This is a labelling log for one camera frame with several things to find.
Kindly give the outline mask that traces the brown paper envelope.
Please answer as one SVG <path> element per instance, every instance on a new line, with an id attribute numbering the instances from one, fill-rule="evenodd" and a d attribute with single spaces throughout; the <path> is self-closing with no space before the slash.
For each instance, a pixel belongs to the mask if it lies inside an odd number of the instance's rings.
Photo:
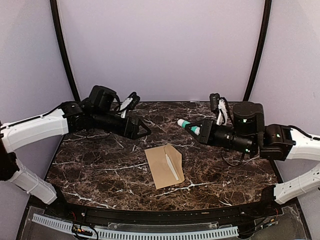
<path id="1" fill-rule="evenodd" d="M 149 148 L 144 152 L 157 190 L 177 185 L 185 181 L 182 168 L 182 154 L 171 144 Z M 179 180 L 176 180 L 172 174 L 167 164 L 166 154 L 170 157 Z"/>

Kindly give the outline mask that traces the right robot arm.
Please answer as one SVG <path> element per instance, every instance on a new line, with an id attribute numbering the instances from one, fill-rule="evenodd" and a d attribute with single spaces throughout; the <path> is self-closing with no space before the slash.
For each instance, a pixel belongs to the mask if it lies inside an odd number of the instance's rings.
<path id="1" fill-rule="evenodd" d="M 320 137 L 311 135 L 293 125 L 265 125 L 264 110 L 260 103 L 242 101 L 232 108 L 231 125 L 225 112 L 216 104 L 211 110 L 217 120 L 202 119 L 193 123 L 179 120 L 178 124 L 199 143 L 234 150 L 242 155 L 269 161 L 320 160 Z"/>

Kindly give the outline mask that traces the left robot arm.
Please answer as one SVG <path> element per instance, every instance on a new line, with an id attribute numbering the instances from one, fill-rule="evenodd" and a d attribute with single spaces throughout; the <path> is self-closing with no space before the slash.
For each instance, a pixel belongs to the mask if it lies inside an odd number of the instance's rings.
<path id="1" fill-rule="evenodd" d="M 140 102 L 132 92 L 123 102 L 117 93 L 95 85 L 82 101 L 66 101 L 44 114 L 0 126 L 0 179 L 10 182 L 46 205 L 60 218 L 71 213 L 57 187 L 41 179 L 25 167 L 15 150 L 54 136 L 83 130 L 103 130 L 136 140 L 151 134 L 142 119 L 127 115 Z"/>

